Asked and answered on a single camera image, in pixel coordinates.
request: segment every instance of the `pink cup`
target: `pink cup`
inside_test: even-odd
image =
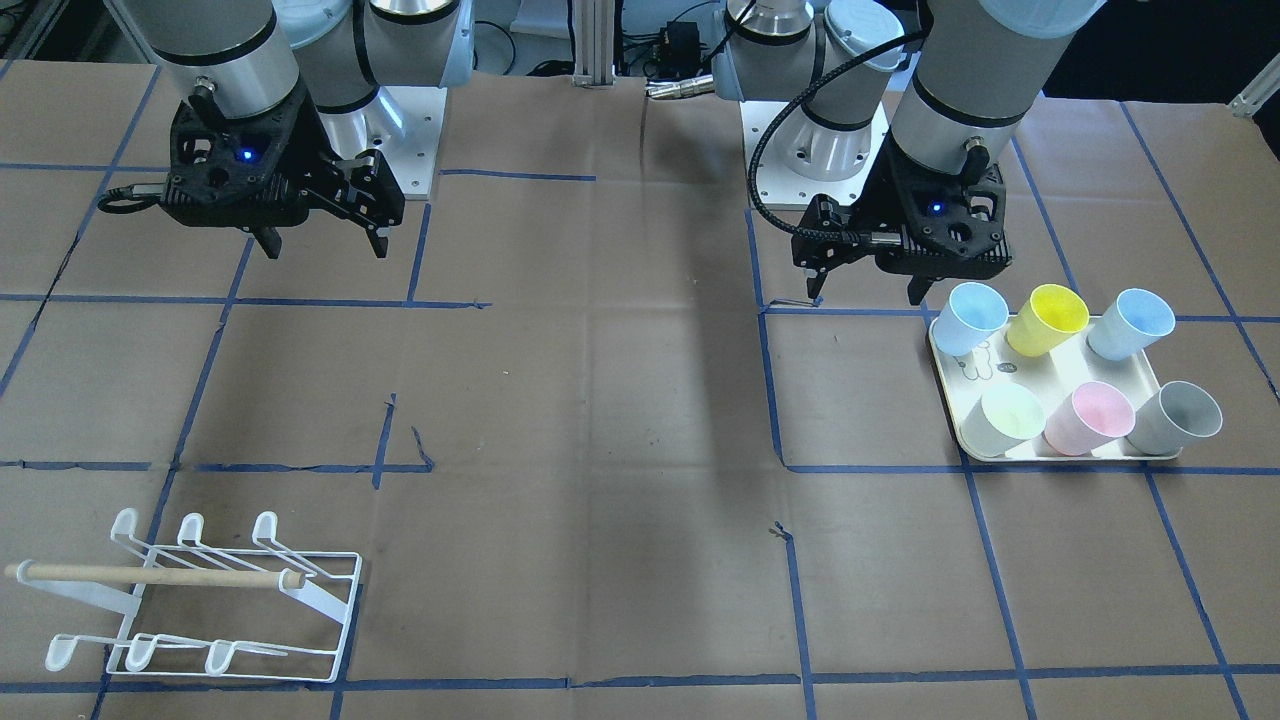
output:
[[[1071,391],[1044,424],[1044,439],[1062,455],[1084,455],[1133,430],[1134,411],[1123,392],[1091,380]]]

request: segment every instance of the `tray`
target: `tray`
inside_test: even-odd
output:
[[[978,404],[982,392],[997,383],[1018,383],[1036,393],[1044,414],[1050,415],[1066,400],[1076,386],[1088,380],[1111,383],[1129,398],[1134,410],[1160,389],[1156,373],[1151,369],[1147,354],[1139,351],[1133,357],[1120,361],[1097,356],[1085,343],[1084,337],[1098,318],[1091,318],[1084,332],[1076,333],[1062,345],[1039,357],[1024,357],[1009,347],[1004,328],[996,331],[986,342],[968,355],[952,357],[940,352],[933,345],[933,324],[927,332],[929,352],[942,384],[942,400],[951,418],[960,447],[975,460],[983,462],[1080,462],[1093,460],[1172,460],[1174,455],[1146,455],[1134,448],[1124,438],[1111,441],[1084,455],[1061,455],[1044,437],[1029,439],[1004,455],[991,457],[974,452],[965,442],[961,425],[964,419]]]

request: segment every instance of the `cup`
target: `cup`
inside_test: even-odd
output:
[[[1222,429],[1222,409],[1194,383],[1174,380],[1138,410],[1129,445],[1146,455],[1176,455]]]
[[[996,457],[1044,432],[1044,409],[1036,393],[1016,383],[983,391],[960,424],[960,434],[974,455]]]
[[[1089,306],[1060,284],[1032,291],[1005,334],[1009,346],[1027,357],[1039,357],[1089,324]]]
[[[1085,342],[1107,360],[1124,360],[1174,332],[1174,311],[1158,295],[1130,287],[1089,329]]]
[[[960,283],[933,322],[933,346],[952,356],[966,355],[1009,322],[1009,305],[991,286]]]
[[[1129,398],[1115,386],[1089,380],[1080,384],[1048,416],[1044,439],[1062,455],[1084,455],[1133,430]]]

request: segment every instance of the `yellow cup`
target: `yellow cup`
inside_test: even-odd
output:
[[[1009,346],[1027,357],[1039,357],[1089,324],[1089,306],[1070,288],[1042,284],[1009,322]]]

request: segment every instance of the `wooden rod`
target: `wooden rod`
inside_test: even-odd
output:
[[[4,569],[6,578],[18,578],[18,565]],[[297,570],[259,573],[253,570],[205,570],[189,568],[118,568],[111,565],[27,566],[28,580],[87,580],[93,583],[145,583],[148,585],[198,585],[209,588],[275,588],[284,575],[284,587],[298,589],[306,578]]]

